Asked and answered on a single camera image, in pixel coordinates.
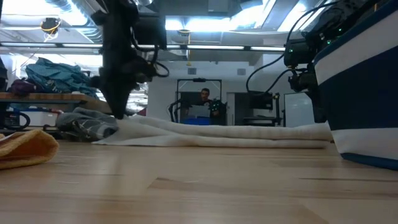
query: yellow cloth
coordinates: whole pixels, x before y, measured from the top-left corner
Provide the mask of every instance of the yellow cloth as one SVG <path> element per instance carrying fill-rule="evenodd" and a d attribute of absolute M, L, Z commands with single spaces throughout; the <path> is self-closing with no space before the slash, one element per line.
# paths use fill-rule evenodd
<path fill-rule="evenodd" d="M 58 142 L 42 130 L 0 134 L 0 170 L 32 166 L 51 160 L 58 150 Z"/>

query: wooden table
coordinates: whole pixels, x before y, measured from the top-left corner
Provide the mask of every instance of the wooden table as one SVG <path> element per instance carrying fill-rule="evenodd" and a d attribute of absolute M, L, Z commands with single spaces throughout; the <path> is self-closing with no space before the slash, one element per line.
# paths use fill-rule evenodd
<path fill-rule="evenodd" d="M 0 102 L 28 103 L 35 106 L 70 111 L 77 106 L 102 113 L 111 113 L 108 103 L 96 100 L 84 94 L 31 93 L 27 97 L 18 97 L 12 93 L 0 93 Z"/>
<path fill-rule="evenodd" d="M 397 223 L 398 173 L 335 149 L 116 147 L 62 142 L 0 171 L 2 224 Z"/>

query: ceiling light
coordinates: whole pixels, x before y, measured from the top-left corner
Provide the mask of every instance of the ceiling light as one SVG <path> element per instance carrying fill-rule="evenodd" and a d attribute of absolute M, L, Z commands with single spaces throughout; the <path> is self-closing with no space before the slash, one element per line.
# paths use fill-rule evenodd
<path fill-rule="evenodd" d="M 329 4 L 329 3 L 332 3 L 334 0 L 327 0 L 324 4 Z M 318 3 L 315 7 L 318 7 L 318 6 L 320 6 L 322 4 L 322 1 L 320 2 L 320 3 Z M 323 7 L 323 8 L 321 8 L 321 9 L 318 9 L 314 14 L 313 14 L 313 16 L 311 16 L 301 27 L 300 27 L 300 30 L 304 30 L 307 26 L 309 26 L 310 24 L 311 24 L 311 22 L 314 20 L 314 19 L 316 19 L 318 16 L 319 16 L 319 14 L 321 13 L 321 12 L 323 12 L 323 10 L 325 10 L 327 7 Z"/>
<path fill-rule="evenodd" d="M 55 47 L 55 44 L 50 44 L 50 43 L 31 43 L 31 42 L 18 42 L 18 43 L 13 43 L 13 42 L 1 42 L 1 45 L 3 47 Z"/>
<path fill-rule="evenodd" d="M 138 47 L 142 48 L 142 49 L 155 49 L 154 45 L 138 45 Z"/>
<path fill-rule="evenodd" d="M 229 28 L 236 30 L 240 26 L 248 26 L 256 22 L 256 19 L 264 11 L 264 6 L 253 6 L 248 9 L 242 10 L 231 18 Z"/>
<path fill-rule="evenodd" d="M 70 48 L 101 48 L 102 44 L 62 44 L 64 47 Z"/>
<path fill-rule="evenodd" d="M 179 46 L 179 45 L 168 45 L 168 46 L 167 46 L 167 49 L 168 49 L 168 50 L 180 49 L 180 48 L 181 48 L 181 46 Z"/>
<path fill-rule="evenodd" d="M 60 17 L 73 26 L 82 26 L 87 23 L 87 17 L 77 8 L 72 0 L 67 0 L 70 8 L 67 11 L 61 11 Z"/>
<path fill-rule="evenodd" d="M 284 47 L 251 47 L 250 50 L 285 52 Z"/>
<path fill-rule="evenodd" d="M 243 50 L 243 46 L 217 46 L 217 45 L 188 45 L 188 49 L 204 50 Z"/>
<path fill-rule="evenodd" d="M 291 12 L 287 15 L 285 20 L 283 21 L 282 25 L 280 25 L 278 31 L 279 32 L 286 32 L 290 31 L 293 25 L 297 22 L 297 20 L 305 14 L 307 8 L 302 3 L 297 3 Z M 296 31 L 300 28 L 300 26 L 311 16 L 308 14 L 303 19 L 301 19 L 298 24 L 294 27 L 293 31 Z"/>
<path fill-rule="evenodd" d="M 194 32 L 221 32 L 229 31 L 229 18 L 222 19 L 191 19 L 185 29 Z"/>
<path fill-rule="evenodd" d="M 166 19 L 166 30 L 182 30 L 184 26 L 178 19 Z"/>
<path fill-rule="evenodd" d="M 265 0 L 265 2 L 264 2 L 265 8 L 259 17 L 259 20 L 257 20 L 256 25 L 254 25 L 254 28 L 262 27 L 262 25 L 265 23 L 269 13 L 271 12 L 272 8 L 274 7 L 275 2 L 276 2 L 276 0 Z"/>

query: man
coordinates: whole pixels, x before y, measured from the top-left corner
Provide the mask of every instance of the man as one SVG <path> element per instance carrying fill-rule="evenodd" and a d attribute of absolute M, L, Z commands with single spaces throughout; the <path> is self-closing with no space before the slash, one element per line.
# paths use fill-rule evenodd
<path fill-rule="evenodd" d="M 201 89 L 201 92 L 200 92 L 201 101 L 196 103 L 196 105 L 198 105 L 198 106 L 210 106 L 212 101 L 209 100 L 209 96 L 210 96 L 210 90 L 209 89 L 207 89 L 207 88 Z"/>

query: white towel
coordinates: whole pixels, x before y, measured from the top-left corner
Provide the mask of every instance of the white towel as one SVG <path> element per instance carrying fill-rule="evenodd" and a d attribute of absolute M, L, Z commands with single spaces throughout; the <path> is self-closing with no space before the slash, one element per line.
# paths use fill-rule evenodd
<path fill-rule="evenodd" d="M 119 120 L 118 125 L 116 133 L 93 144 L 321 149 L 332 140 L 327 124 L 297 128 L 196 126 L 134 116 Z"/>

